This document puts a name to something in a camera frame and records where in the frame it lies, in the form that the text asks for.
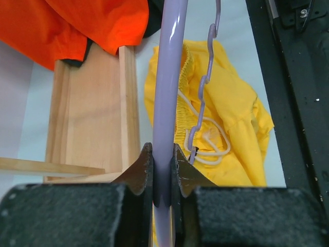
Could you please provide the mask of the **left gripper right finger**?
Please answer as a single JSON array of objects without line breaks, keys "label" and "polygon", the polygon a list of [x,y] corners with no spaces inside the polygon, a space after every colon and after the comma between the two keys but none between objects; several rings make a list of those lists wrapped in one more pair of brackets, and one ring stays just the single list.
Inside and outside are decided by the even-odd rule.
[{"label": "left gripper right finger", "polygon": [[325,214],[300,189],[219,187],[179,145],[171,172],[175,246],[328,246]]}]

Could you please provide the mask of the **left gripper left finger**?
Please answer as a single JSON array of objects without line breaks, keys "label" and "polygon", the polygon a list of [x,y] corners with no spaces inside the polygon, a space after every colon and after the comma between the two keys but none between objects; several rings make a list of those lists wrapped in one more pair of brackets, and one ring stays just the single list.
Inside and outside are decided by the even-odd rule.
[{"label": "left gripper left finger", "polygon": [[1,246],[149,246],[153,156],[107,183],[21,184],[1,200]]}]

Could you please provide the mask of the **lavender hanger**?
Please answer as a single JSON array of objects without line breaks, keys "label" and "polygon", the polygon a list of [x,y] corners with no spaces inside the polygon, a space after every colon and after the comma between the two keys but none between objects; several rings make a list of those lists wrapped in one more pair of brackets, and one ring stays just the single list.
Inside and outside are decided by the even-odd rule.
[{"label": "lavender hanger", "polygon": [[165,1],[153,118],[153,204],[159,246],[201,246],[197,193],[215,184],[174,145],[178,79],[187,1]]}]

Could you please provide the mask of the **yellow shorts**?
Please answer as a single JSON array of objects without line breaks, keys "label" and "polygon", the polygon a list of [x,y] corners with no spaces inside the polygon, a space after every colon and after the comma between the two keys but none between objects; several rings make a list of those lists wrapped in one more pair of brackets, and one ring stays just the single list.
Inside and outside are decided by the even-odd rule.
[{"label": "yellow shorts", "polygon": [[[213,42],[211,79],[204,87],[203,123],[193,143],[194,167],[218,186],[267,185],[264,161],[274,127],[253,88],[243,81],[223,48]],[[207,71],[205,41],[184,41],[178,83],[174,141],[189,157],[188,137],[200,110],[198,88]]]}]

